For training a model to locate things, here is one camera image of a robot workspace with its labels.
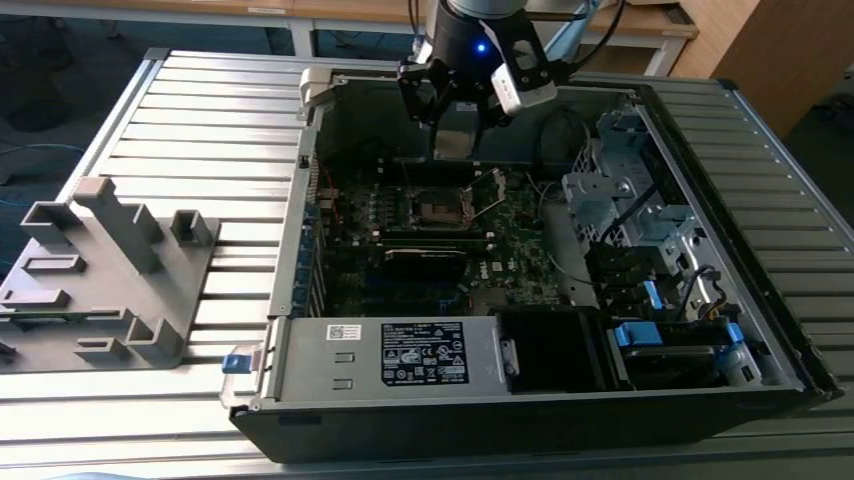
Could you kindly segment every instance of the white label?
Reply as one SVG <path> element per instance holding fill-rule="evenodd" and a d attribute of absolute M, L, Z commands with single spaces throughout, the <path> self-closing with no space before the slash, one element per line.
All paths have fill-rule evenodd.
<path fill-rule="evenodd" d="M 247 11 L 249 13 L 263 13 L 267 15 L 284 15 L 284 10 L 280 8 L 255 8 L 255 7 L 249 7 L 247 8 Z"/>
<path fill-rule="evenodd" d="M 439 367 L 439 373 L 447 375 L 459 375 L 466 373 L 466 367 Z"/>
<path fill-rule="evenodd" d="M 362 340 L 362 325 L 327 325 L 327 340 Z"/>

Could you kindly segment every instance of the circuit board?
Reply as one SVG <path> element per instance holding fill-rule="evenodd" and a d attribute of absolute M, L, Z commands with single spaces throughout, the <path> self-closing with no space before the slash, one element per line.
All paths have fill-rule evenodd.
<path fill-rule="evenodd" d="M 560 302 L 539 193 L 523 171 L 491 172 L 468 173 L 478 180 L 470 194 L 459 186 L 402 185 L 383 171 L 324 172 L 325 316 L 486 315 L 507 304 Z M 499 203 L 492 181 L 479 180 L 490 174 L 506 185 Z M 480 215 L 462 224 L 468 208 Z M 415 261 L 390 273 L 394 256 L 412 252 Z"/>

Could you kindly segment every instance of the motherboard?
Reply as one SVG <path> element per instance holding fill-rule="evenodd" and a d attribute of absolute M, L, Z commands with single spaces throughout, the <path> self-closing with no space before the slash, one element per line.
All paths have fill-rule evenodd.
<path fill-rule="evenodd" d="M 522 169 L 320 167 L 327 316 L 486 315 L 556 304 L 542 198 Z"/>

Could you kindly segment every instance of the power supply label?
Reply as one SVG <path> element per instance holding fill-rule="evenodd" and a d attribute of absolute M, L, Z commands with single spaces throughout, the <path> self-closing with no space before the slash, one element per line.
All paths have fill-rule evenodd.
<path fill-rule="evenodd" d="M 383 323 L 383 383 L 448 385 L 468 383 L 463 324 Z"/>

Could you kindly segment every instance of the slotted metal surface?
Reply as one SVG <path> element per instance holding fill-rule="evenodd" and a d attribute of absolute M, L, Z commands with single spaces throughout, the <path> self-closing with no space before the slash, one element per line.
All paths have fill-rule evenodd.
<path fill-rule="evenodd" d="M 28 467 L 0 476 L 340 477 L 371 472 L 399 478 L 643 463 L 668 465 L 655 467 L 655 476 L 682 472 L 718 478 L 726 467 L 704 463 L 686 470 L 686 465 L 736 461 L 738 468 L 752 465 L 774 475 L 795 468 L 791 458 L 810 456 L 825 457 L 811 471 L 831 461 L 850 471 L 850 462 L 826 456 L 854 448 L 851 396 L 798 418 L 755 422 L 675 448 L 299 467 L 275 465 L 263 457 L 219 404 L 219 362 L 264 331 L 303 124 L 296 85 L 307 62 L 172 52 L 165 61 L 148 60 L 140 69 L 76 175 L 113 177 L 123 201 L 145 202 L 155 215 L 197 208 L 225 220 L 184 362 L 169 371 L 0 377 L 0 468 Z M 311 59 L 311 64 L 347 69 L 394 68 L 380 62 L 341 62 Z M 583 77 L 650 83 L 643 77 Z M 735 94 L 710 81 L 651 83 L 805 329 L 837 375 L 854 382 L 854 258 L 846 227 Z M 237 393 L 249 394 L 253 379 L 237 381 Z"/>

